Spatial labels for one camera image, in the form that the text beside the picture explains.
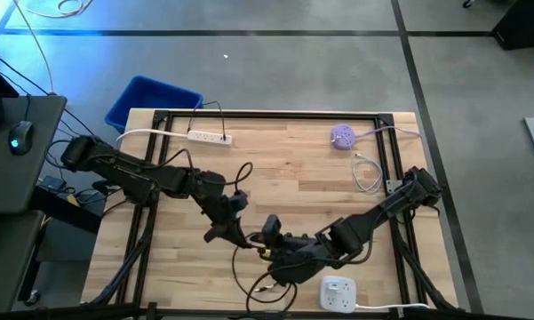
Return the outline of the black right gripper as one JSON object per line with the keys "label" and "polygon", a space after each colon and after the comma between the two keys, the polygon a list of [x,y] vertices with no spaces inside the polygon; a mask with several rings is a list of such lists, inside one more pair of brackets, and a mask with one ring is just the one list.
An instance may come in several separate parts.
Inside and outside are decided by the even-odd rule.
{"label": "black right gripper", "polygon": [[274,245],[274,238],[263,233],[251,233],[249,239],[260,248],[270,249],[270,256],[260,254],[271,263],[269,275],[279,284],[302,284],[335,260],[337,251],[326,241],[317,239],[283,238]]}

